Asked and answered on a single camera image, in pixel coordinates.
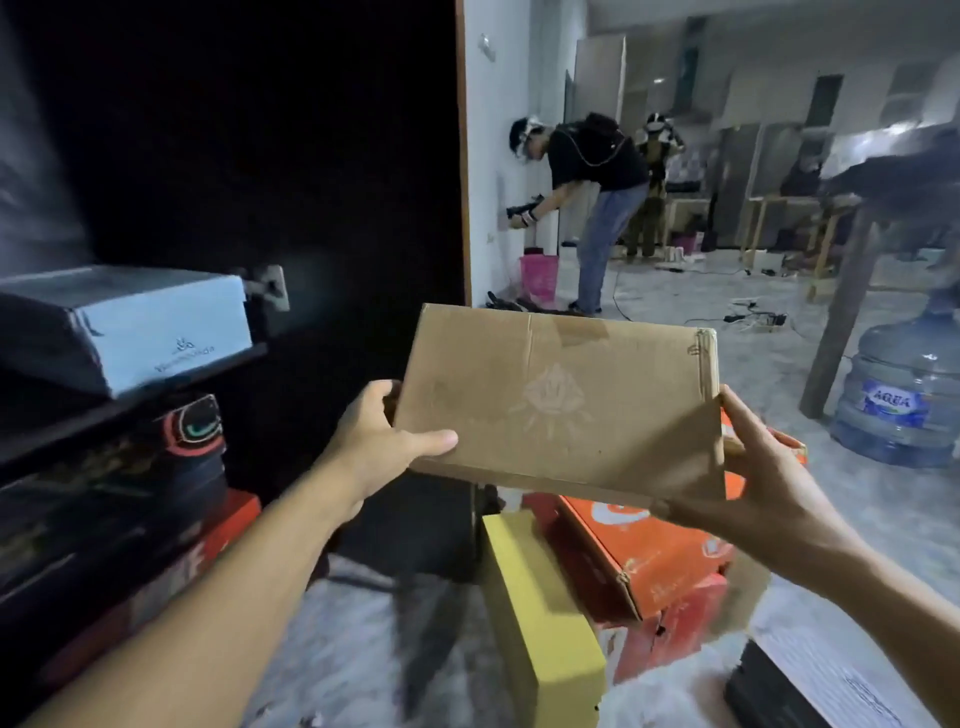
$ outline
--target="blue jeans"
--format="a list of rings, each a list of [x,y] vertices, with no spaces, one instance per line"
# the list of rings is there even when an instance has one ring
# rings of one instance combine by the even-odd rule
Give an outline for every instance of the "blue jeans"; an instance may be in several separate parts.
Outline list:
[[[643,204],[648,187],[647,184],[639,184],[630,189],[601,192],[593,206],[584,235],[577,243],[577,260],[580,262],[577,307],[588,316],[592,316],[600,307],[600,292],[607,273],[610,248]]]

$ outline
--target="bracket on wall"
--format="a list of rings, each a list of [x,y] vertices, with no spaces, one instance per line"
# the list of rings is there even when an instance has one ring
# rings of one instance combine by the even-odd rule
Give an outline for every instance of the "bracket on wall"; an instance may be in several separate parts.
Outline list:
[[[246,268],[237,269],[233,273],[243,279],[243,290],[248,301],[259,298],[282,313],[290,310],[290,297],[287,295],[282,265],[265,266],[260,273],[250,278]]]

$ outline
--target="white box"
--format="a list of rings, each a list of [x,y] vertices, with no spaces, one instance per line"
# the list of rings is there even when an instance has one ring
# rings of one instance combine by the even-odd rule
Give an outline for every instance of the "white box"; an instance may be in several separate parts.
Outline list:
[[[252,345],[236,276],[91,266],[0,280],[0,364],[116,398]]]

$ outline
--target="cardboard flap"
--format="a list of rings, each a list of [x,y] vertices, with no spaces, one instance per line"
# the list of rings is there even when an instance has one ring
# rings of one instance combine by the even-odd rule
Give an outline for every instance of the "cardboard flap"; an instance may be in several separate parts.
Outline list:
[[[396,425],[459,432],[414,466],[431,473],[623,503],[722,498],[718,389],[711,329],[429,303]]]

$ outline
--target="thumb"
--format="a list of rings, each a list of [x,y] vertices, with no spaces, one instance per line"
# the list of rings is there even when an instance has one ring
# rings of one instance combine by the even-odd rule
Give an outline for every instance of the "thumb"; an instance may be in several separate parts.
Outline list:
[[[459,438],[452,429],[438,429],[434,432],[408,432],[411,457],[431,457],[443,455],[457,447]]]
[[[661,521],[722,536],[720,532],[726,530],[724,525],[727,521],[728,506],[733,502],[735,501],[693,498],[655,500],[650,505],[650,513]]]

